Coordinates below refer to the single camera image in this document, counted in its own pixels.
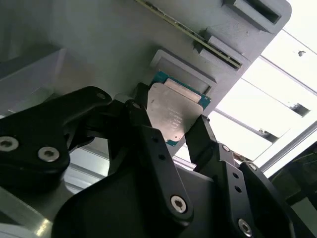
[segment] black plastic part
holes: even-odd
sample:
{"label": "black plastic part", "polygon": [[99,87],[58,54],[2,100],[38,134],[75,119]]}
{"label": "black plastic part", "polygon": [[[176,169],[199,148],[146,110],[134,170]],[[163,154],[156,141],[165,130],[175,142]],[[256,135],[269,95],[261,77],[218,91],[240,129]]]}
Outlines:
{"label": "black plastic part", "polygon": [[177,168],[195,210],[191,225],[180,230],[159,215],[158,198],[144,187],[148,179],[142,170],[137,164],[121,170],[68,200],[53,223],[52,238],[216,238],[210,178]]}
{"label": "black plastic part", "polygon": [[134,90],[134,101],[140,106],[148,107],[149,86],[144,83],[138,83]]}
{"label": "black plastic part", "polygon": [[106,108],[90,113],[81,128],[90,137],[114,138],[121,132],[122,123],[119,117],[123,107],[124,103],[113,100]]}
{"label": "black plastic part", "polygon": [[[57,187],[69,165],[64,127],[110,102],[101,89],[87,87],[1,119],[0,136],[14,137],[19,146],[0,152],[0,185],[27,191]],[[38,151],[44,146],[56,148],[59,158],[54,162],[39,159]]]}
{"label": "black plastic part", "polygon": [[[157,206],[165,220],[186,227],[193,220],[194,211],[184,185],[169,154],[162,133],[148,126],[136,128],[139,135],[141,164],[149,171],[156,191]],[[184,213],[177,212],[171,205],[172,196],[181,197],[186,203]]]}
{"label": "black plastic part", "polygon": [[113,174],[125,166],[130,166],[134,160],[126,160],[132,148],[136,148],[138,142],[134,127],[146,125],[151,127],[150,119],[145,107],[140,106],[134,100],[128,100],[123,106],[113,123],[109,123],[110,136],[108,139],[110,168],[108,174]]}
{"label": "black plastic part", "polygon": [[239,169],[245,175],[256,226],[265,237],[315,237],[259,168],[243,162]]}
{"label": "black plastic part", "polygon": [[217,234],[224,233],[222,227],[226,224],[225,226],[229,228],[225,231],[227,237],[245,237],[238,226],[238,220],[243,219],[253,231],[251,237],[254,237],[256,229],[244,176],[234,166],[232,152],[217,143],[208,118],[203,115],[185,134],[185,138],[192,162],[197,164],[194,171],[212,178],[217,184],[216,200],[219,203]]}

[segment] gray plastic part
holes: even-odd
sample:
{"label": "gray plastic part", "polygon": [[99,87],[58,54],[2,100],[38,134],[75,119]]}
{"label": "gray plastic part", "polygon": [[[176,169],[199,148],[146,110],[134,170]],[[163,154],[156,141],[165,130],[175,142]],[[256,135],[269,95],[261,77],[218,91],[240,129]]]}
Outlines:
{"label": "gray plastic part", "polygon": [[245,71],[247,68],[250,66],[251,62],[245,58],[243,55],[241,55],[239,52],[222,42],[220,39],[218,39],[216,36],[212,35],[211,29],[208,28],[205,33],[204,33],[204,38],[205,40],[208,41],[209,44],[216,46],[219,50],[222,52],[226,53],[228,56],[231,58],[239,61],[241,63],[241,68],[239,69],[234,69],[224,61],[218,59],[216,56],[211,54],[208,50],[206,50],[204,47],[201,45],[197,45],[196,49],[199,53],[200,56],[206,58],[207,60],[213,62],[215,65],[218,67],[222,68],[225,71],[230,71],[232,73],[237,73],[240,71]]}
{"label": "gray plastic part", "polygon": [[215,79],[166,49],[157,51],[151,62],[151,68],[155,71],[163,71],[203,94],[216,86]]}
{"label": "gray plastic part", "polygon": [[0,64],[0,114],[56,79],[66,50],[51,45]]}
{"label": "gray plastic part", "polygon": [[291,13],[289,4],[280,5],[276,0],[225,0],[224,3],[259,30],[272,34],[286,24]]}

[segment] black mechanical arm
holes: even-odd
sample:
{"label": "black mechanical arm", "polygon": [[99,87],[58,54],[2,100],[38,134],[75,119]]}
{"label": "black mechanical arm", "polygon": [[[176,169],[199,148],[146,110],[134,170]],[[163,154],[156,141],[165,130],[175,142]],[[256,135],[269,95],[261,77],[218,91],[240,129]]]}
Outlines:
{"label": "black mechanical arm", "polygon": [[191,161],[175,166],[148,118],[148,87],[112,101],[87,87],[0,120],[0,185],[45,194],[56,189],[69,153],[108,139],[108,177],[70,198],[52,238],[312,238],[259,168],[237,166],[205,116],[186,133]]}

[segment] hole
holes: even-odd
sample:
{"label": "hole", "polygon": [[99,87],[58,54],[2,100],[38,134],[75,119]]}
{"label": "hole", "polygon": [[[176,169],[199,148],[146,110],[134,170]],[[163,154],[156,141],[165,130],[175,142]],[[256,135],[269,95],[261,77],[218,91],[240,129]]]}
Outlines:
{"label": "hole", "polygon": [[237,190],[238,193],[242,192],[241,188],[239,188],[238,186],[234,186],[234,188]]}
{"label": "hole", "polygon": [[3,147],[8,148],[8,147],[12,146],[12,142],[11,142],[11,141],[8,141],[8,140],[5,140],[5,141],[2,141],[2,142],[0,143],[0,145],[3,146]]}
{"label": "hole", "polygon": [[183,206],[182,202],[179,201],[179,200],[176,200],[176,201],[175,201],[175,204],[176,204],[176,206],[178,206],[178,207],[182,207],[182,206]]}
{"label": "hole", "polygon": [[137,108],[137,109],[141,109],[140,105],[137,104],[137,103],[133,103],[132,105],[133,105],[135,108]]}
{"label": "hole", "polygon": [[234,176],[236,179],[239,178],[239,176],[238,176],[236,173],[232,173],[232,174],[233,174],[233,176]]}
{"label": "hole", "polygon": [[155,142],[155,143],[158,143],[158,139],[156,137],[152,137],[152,140]]}
{"label": "hole", "polygon": [[105,99],[106,96],[102,93],[97,93],[97,97],[101,98],[101,99]]}
{"label": "hole", "polygon": [[226,152],[230,152],[230,149],[229,149],[227,146],[222,145],[222,148],[223,148]]}
{"label": "hole", "polygon": [[248,232],[249,231],[249,228],[245,225],[245,224],[243,224],[242,225],[242,228],[244,229],[244,231],[246,231],[246,232]]}
{"label": "hole", "polygon": [[45,154],[46,156],[48,156],[48,157],[52,157],[52,156],[54,155],[54,152],[51,151],[51,150],[47,150],[47,151],[44,152],[44,154]]}
{"label": "hole", "polygon": [[161,160],[165,160],[165,156],[164,155],[158,155],[159,159]]}

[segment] black plastic bracket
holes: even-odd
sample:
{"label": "black plastic bracket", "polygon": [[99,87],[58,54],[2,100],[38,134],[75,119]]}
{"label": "black plastic bracket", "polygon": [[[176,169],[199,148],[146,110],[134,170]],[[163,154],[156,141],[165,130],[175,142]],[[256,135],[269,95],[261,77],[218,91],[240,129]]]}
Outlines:
{"label": "black plastic bracket", "polygon": [[239,169],[245,176],[256,226],[265,237],[315,237],[257,166],[243,162]]}
{"label": "black plastic bracket", "polygon": [[[218,201],[226,204],[219,206],[220,210],[225,210],[225,216],[221,220],[229,225],[230,237],[246,237],[246,234],[247,237],[253,237],[255,225],[244,176],[234,166],[230,149],[217,143],[209,119],[203,115],[196,120],[185,137],[191,161],[197,165],[194,171],[212,178],[218,185],[219,194],[222,194]],[[241,228],[239,221],[245,222],[248,227]]]}
{"label": "black plastic bracket", "polygon": [[[57,187],[69,165],[66,125],[110,102],[101,89],[87,87],[1,119],[0,137],[12,137],[18,144],[11,151],[0,151],[0,185],[27,191]],[[43,147],[56,149],[58,158],[41,160]]]}
{"label": "black plastic bracket", "polygon": [[145,109],[148,107],[148,94],[150,87],[144,83],[138,83],[134,90],[134,100],[137,104],[144,106]]}
{"label": "black plastic bracket", "polygon": [[[140,139],[141,163],[149,170],[154,182],[161,211],[170,221],[183,227],[190,224],[194,217],[193,206],[180,179],[178,171],[169,154],[162,133],[148,126],[137,127]],[[173,197],[180,197],[185,204],[183,211],[177,211],[173,206]]]}

